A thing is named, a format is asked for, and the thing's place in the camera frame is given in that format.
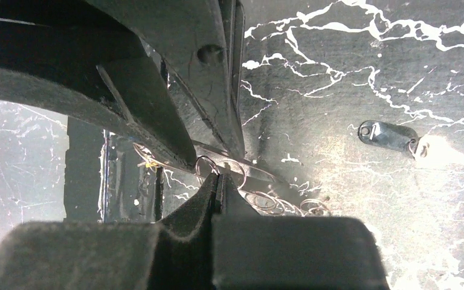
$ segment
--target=black key fob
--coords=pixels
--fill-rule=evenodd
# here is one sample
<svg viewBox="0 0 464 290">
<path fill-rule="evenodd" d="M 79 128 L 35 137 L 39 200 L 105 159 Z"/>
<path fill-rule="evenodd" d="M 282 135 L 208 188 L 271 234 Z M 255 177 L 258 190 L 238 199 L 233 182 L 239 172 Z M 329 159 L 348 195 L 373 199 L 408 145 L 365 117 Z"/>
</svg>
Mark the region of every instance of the black key fob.
<svg viewBox="0 0 464 290">
<path fill-rule="evenodd" d="M 410 127 L 380 121 L 365 121 L 358 128 L 358 136 L 368 145 L 396 151 L 413 152 L 419 136 Z"/>
</svg>

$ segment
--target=white vein pattern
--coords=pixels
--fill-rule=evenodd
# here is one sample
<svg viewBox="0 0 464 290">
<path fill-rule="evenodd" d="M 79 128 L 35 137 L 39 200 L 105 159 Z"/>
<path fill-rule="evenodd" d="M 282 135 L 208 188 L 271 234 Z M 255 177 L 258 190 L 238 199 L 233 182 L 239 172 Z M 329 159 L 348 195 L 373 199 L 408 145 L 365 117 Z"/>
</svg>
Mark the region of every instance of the white vein pattern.
<svg viewBox="0 0 464 290">
<path fill-rule="evenodd" d="M 360 9 L 365 13 L 364 15 L 371 16 L 372 20 L 363 27 L 348 27 L 342 24 L 340 19 L 319 26 L 311 24 L 312 19 L 326 15 L 334 5 L 339 4 Z M 380 25 L 376 24 L 377 19 L 381 21 L 381 26 L 385 27 L 383 30 L 379 29 Z M 377 67 L 378 65 L 371 64 L 357 68 L 351 67 L 345 70 L 336 68 L 337 66 L 332 62 L 325 63 L 321 59 L 318 60 L 315 57 L 309 56 L 307 48 L 298 43 L 296 35 L 301 35 L 301 33 L 295 34 L 295 31 L 307 30 L 307 33 L 314 33 L 313 30 L 316 33 L 319 31 L 337 31 L 353 34 L 368 32 L 370 37 L 372 37 L 372 40 L 368 41 L 371 41 L 371 47 L 373 48 L 389 44 L 393 40 L 407 39 L 416 42 L 432 43 L 434 49 L 438 50 L 438 53 L 446 53 L 453 49 L 464 50 L 464 43 L 451 44 L 445 41 L 448 34 L 459 33 L 464 35 L 464 19 L 458 18 L 457 21 L 458 23 L 454 25 L 435 27 L 422 20 L 388 19 L 384 16 L 383 10 L 374 5 L 367 4 L 366 0 L 337 1 L 308 14 L 298 12 L 294 17 L 257 24 L 247 29 L 245 38 L 250 41 L 265 42 L 274 39 L 280 40 L 280 37 L 283 37 L 283 43 L 290 47 L 291 56 L 287 56 L 282 52 L 276 52 L 271 55 L 261 56 L 258 59 L 246 60 L 243 63 L 243 68 L 250 71 L 260 69 L 263 66 L 279 66 L 288 69 L 294 75 L 295 86 L 298 83 L 298 78 L 327 77 L 326 83 L 316 82 L 320 83 L 320 86 L 317 88 L 280 88 L 308 99 L 309 102 L 312 102 L 311 99 L 336 97 L 330 88 L 339 83 L 341 85 L 348 83 L 353 87 L 368 88 L 372 92 L 372 97 L 376 97 L 389 108 L 395 109 L 394 114 L 403 113 L 403 116 L 406 115 L 408 117 L 408 120 L 403 121 L 401 124 L 413 122 L 422 124 L 422 122 L 427 120 L 426 124 L 429 134 L 435 134 L 439 129 L 444 129 L 449 130 L 446 132 L 452 136 L 449 138 L 453 138 L 455 134 L 462 134 L 464 132 L 464 112 L 434 111 L 433 108 L 435 107 L 433 103 L 440 102 L 443 98 L 451 96 L 458 98 L 458 102 L 461 101 L 461 98 L 464 98 L 464 82 L 458 83 L 456 81 L 458 75 L 464 74 L 464 67 L 451 67 L 447 70 L 448 74 L 446 78 L 442 79 L 442 83 L 432 88 L 433 86 L 430 83 L 436 82 L 436 74 L 440 69 L 436 66 L 428 66 L 426 63 L 423 63 L 422 68 L 425 71 L 423 71 L 422 75 L 411 74 L 415 77 L 414 80 L 407 81 L 407 83 L 411 84 L 398 88 L 396 85 L 384 85 L 376 82 L 376 78 L 383 73 L 381 66 Z M 275 25 L 275 32 L 265 35 L 255 34 L 258 28 L 267 25 Z M 396 26 L 406 28 L 405 33 L 394 36 L 394 33 L 391 32 Z M 376 56 L 376 59 L 382 59 L 384 53 L 378 53 L 377 51 L 374 56 Z M 309 74 L 303 72 L 301 69 L 304 65 L 313 65 L 320 69 L 316 69 L 315 71 L 317 72 Z M 354 82 L 344 81 L 350 76 L 357 76 L 357 79 Z M 359 81 L 358 77 L 362 77 L 364 80 Z M 256 90 L 251 80 L 242 80 L 242 87 L 248 91 L 248 93 L 244 94 L 244 97 L 248 97 L 249 95 L 264 102 L 264 107 L 243 125 L 254 122 L 259 114 L 266 114 L 264 111 L 267 108 L 271 108 L 270 110 L 277 109 L 282 102 L 281 100 L 271 98 L 271 96 L 260 95 L 256 92 L 260 90 Z M 354 136 L 357 129 L 355 124 L 350 124 L 346 128 L 347 131 L 350 131 L 351 136 Z M 329 142 L 344 144 L 345 140 L 343 137 L 330 136 Z M 364 221 L 367 222 L 368 228 L 375 235 L 378 246 L 381 249 L 387 268 L 387 280 L 392 289 L 428 289 L 428 287 L 431 287 L 429 289 L 464 289 L 464 239 L 447 240 L 440 238 L 444 223 L 449 225 L 458 222 L 461 226 L 464 225 L 464 217 L 461 215 L 461 210 L 464 207 L 464 168 L 455 167 L 453 169 L 435 170 L 418 168 L 414 164 L 409 163 L 409 166 L 400 166 L 393 170 L 386 170 L 384 168 L 384 160 L 358 162 L 356 159 L 345 158 L 343 153 L 344 147 L 347 147 L 346 145 L 330 148 L 318 148 L 317 145 L 313 146 L 312 142 L 302 143 L 301 145 L 306 150 L 318 152 L 319 160 L 314 163 L 318 165 L 315 166 L 323 164 L 325 166 L 319 169 L 306 168 L 306 170 L 310 171 L 308 173 L 310 176 L 317 176 L 319 184 L 302 180 L 301 185 L 292 184 L 292 186 L 297 188 L 300 194 L 321 190 L 322 193 L 337 196 L 336 204 L 341 204 L 342 207 L 339 207 L 341 209 L 334 212 L 336 215 L 358 213 L 362 216 Z M 297 152 L 293 151 L 291 151 L 291 154 L 281 152 L 279 160 L 284 163 L 283 166 L 291 168 L 294 168 L 294 163 L 306 161 L 303 156 L 299 156 Z M 398 187 L 402 184 L 400 180 L 409 176 L 418 180 L 419 184 L 415 187 L 417 189 L 415 192 L 410 192 L 406 195 Z M 342 180 L 352 178 L 355 180 L 360 179 L 358 181 L 358 188 L 362 189 L 362 196 L 355 197 L 351 192 L 348 192 L 352 188 L 345 188 L 341 184 Z M 378 193 L 376 185 L 380 183 L 390 184 L 389 192 Z M 410 225 L 421 227 L 425 222 L 429 222 L 430 224 L 426 225 L 428 228 L 416 228 L 416 230 L 413 230 L 412 228 L 395 229 L 384 226 L 383 229 L 380 229 L 380 225 L 376 224 L 376 219 L 373 218 L 371 220 L 369 214 L 366 213 L 369 210 L 364 211 L 359 209 L 371 202 L 378 204 L 378 206 L 394 206 L 394 204 L 389 204 L 386 201 L 387 198 L 394 196 L 398 198 L 396 205 L 403 205 L 405 209 L 409 208 L 409 213 L 405 216 L 411 219 L 412 223 L 409 223 Z M 422 216 L 415 216 L 411 212 L 411 209 L 416 207 L 429 208 L 430 211 L 424 212 Z M 443 211 L 441 214 L 435 213 L 432 211 L 434 208 L 441 208 Z M 412 249 L 405 248 L 408 247 L 408 242 L 400 242 L 395 240 L 394 237 L 403 237 L 414 242 L 415 248 L 422 250 L 419 252 L 420 256 L 412 254 Z M 431 286 L 423 286 L 423 275 L 426 276 L 425 280 L 431 281 Z"/>
</svg>

